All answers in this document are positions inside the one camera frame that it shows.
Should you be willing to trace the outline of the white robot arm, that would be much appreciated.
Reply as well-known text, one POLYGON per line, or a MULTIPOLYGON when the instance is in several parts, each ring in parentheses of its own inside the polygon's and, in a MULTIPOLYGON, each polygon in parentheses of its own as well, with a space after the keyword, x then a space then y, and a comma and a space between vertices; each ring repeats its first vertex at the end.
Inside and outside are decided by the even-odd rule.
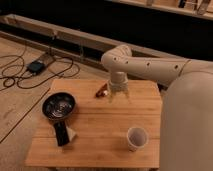
POLYGON ((167 88, 160 125, 160 171, 213 171, 213 62, 187 58, 134 57, 131 48, 106 51, 102 65, 113 90, 129 74, 167 88))

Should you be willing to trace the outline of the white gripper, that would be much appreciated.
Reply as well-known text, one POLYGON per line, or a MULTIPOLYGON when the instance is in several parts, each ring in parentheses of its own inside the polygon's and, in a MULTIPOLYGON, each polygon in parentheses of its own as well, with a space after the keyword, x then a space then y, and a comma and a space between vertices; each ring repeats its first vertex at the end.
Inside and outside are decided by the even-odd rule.
POLYGON ((115 95, 122 92, 126 97, 129 97, 128 77, 124 72, 110 72, 108 80, 109 101, 112 102, 115 95))

